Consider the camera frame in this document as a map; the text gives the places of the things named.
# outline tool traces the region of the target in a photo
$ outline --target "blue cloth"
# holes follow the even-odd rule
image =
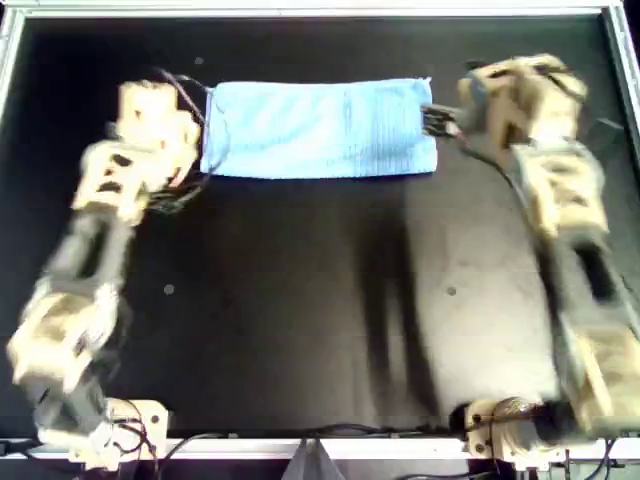
[[[429,81],[221,83],[208,92],[200,169],[272,179],[432,172],[436,145],[420,112]]]

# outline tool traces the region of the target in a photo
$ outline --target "blue towel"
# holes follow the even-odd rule
[[[420,112],[429,81],[221,83],[208,92],[200,169],[272,179],[433,172]]]

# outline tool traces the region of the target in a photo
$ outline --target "aluminum frame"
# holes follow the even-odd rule
[[[629,25],[620,0],[449,0],[446,7],[424,6],[423,0],[299,0],[295,5],[272,0],[7,0],[0,27],[0,122],[4,117],[13,69],[24,24],[28,18],[114,18],[114,17],[374,17],[374,16],[521,16],[521,15],[600,15],[605,18],[616,77],[622,93],[633,143],[636,166],[640,165],[640,73]],[[170,439],[168,447],[180,439]],[[300,439],[208,439],[189,442],[177,452],[182,459],[290,459]],[[324,447],[336,460],[413,459],[467,460],[471,458],[464,442],[452,438],[324,439]],[[604,442],[572,448],[575,460],[602,457]],[[33,450],[43,459],[65,459],[64,449],[43,446]],[[23,458],[13,454],[3,459]],[[640,460],[640,438],[616,442],[611,458]]]
[[[167,440],[167,450],[182,439]],[[302,439],[252,439],[220,438],[192,440],[180,448],[173,459],[182,460],[289,460]],[[330,438],[321,439],[322,445],[333,460],[471,460],[467,444],[454,438]],[[640,459],[639,438],[621,438],[616,441],[609,458],[635,461]],[[605,452],[605,440],[590,445],[568,449],[573,461],[599,460]],[[63,448],[45,445],[30,450],[43,460],[68,459]],[[3,457],[20,460],[24,456],[13,453]]]

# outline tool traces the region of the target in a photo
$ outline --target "wire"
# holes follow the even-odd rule
[[[174,75],[163,68],[155,67],[157,72],[162,75],[162,77],[171,83],[182,99],[189,105],[195,116],[198,118],[200,123],[203,125],[203,130],[206,131],[206,118],[202,114],[202,111],[198,108],[195,102],[191,99],[189,94],[186,92],[184,87],[180,84],[181,81],[192,82],[195,85],[199,86],[204,91],[207,91],[207,87],[204,86],[199,81],[187,76],[187,75]],[[215,173],[215,170],[218,168],[220,162],[217,165],[213,166],[209,169],[209,171],[199,178],[195,182],[191,182],[188,184],[183,184],[175,189],[165,190],[162,192],[156,192],[150,195],[149,202],[149,210],[156,211],[165,215],[175,215],[176,213],[182,211],[182,209],[191,202],[194,198],[196,198],[207,186],[211,175]]]
[[[174,446],[171,450],[169,450],[169,453],[167,453],[162,459],[162,461],[160,462],[160,468],[158,468],[156,471],[155,480],[162,480],[162,474],[164,472],[165,467],[169,463],[169,460],[171,460],[171,457],[173,457],[181,448],[184,448],[184,446],[187,445],[189,442],[192,442],[193,440],[201,440],[205,438],[222,438],[223,436],[224,435],[220,435],[217,433],[201,433],[199,435],[193,435],[192,437],[185,438],[181,442],[178,442],[178,444]]]
[[[611,471],[611,462],[609,462],[609,455],[611,455],[611,450],[613,450],[613,446],[615,445],[615,443],[616,439],[606,441],[602,460],[600,460],[600,463],[598,463],[596,469],[591,472],[591,474],[584,480],[595,480],[595,478],[597,478],[603,468],[606,468],[605,479],[609,478],[609,473]]]
[[[488,472],[480,472],[480,473],[459,473],[454,475],[436,475],[436,474],[428,474],[428,473],[417,473],[413,475],[405,475],[404,477],[399,477],[397,480],[471,480],[475,478],[482,478],[488,475],[493,475],[493,470]]]
[[[204,115],[202,115],[202,112],[200,111],[200,109],[197,107],[197,105],[195,104],[195,102],[191,99],[191,97],[189,96],[189,94],[185,91],[184,87],[182,85],[180,85],[180,82],[178,81],[178,79],[176,78],[175,75],[169,73],[168,71],[166,71],[163,68],[159,68],[156,67],[155,68],[158,72],[160,72],[160,75],[162,75],[165,80],[167,80],[169,83],[171,83],[171,85],[173,85],[175,87],[176,90],[178,90],[178,93],[182,96],[182,98],[184,99],[185,102],[187,102],[187,104],[189,105],[189,107],[191,108],[191,110],[193,110],[193,113],[196,115],[196,117],[198,117],[198,120],[200,120],[200,122],[204,125],[205,123],[207,123],[207,121],[204,118]],[[193,81],[195,83],[197,83],[198,85],[200,85],[202,88],[205,88],[204,85],[202,85],[200,82],[193,80],[190,77],[187,77],[186,75],[178,75],[178,77],[181,78],[181,80],[190,80]]]

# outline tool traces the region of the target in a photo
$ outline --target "black table surface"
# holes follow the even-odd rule
[[[80,155],[115,119],[121,82],[157,79],[152,66],[208,85],[432,76],[435,101],[456,105],[465,61],[544,52],[587,82],[593,115],[623,121],[597,17],[28,20],[0,132],[0,335],[65,228]],[[608,134],[585,142],[604,164],[615,260],[635,290],[634,160]],[[215,178],[180,215],[150,215],[125,291],[135,321],[106,393],[160,400],[189,432],[442,424],[473,399],[557,395],[512,192],[438,148],[430,176]],[[31,434],[0,365],[0,436]]]

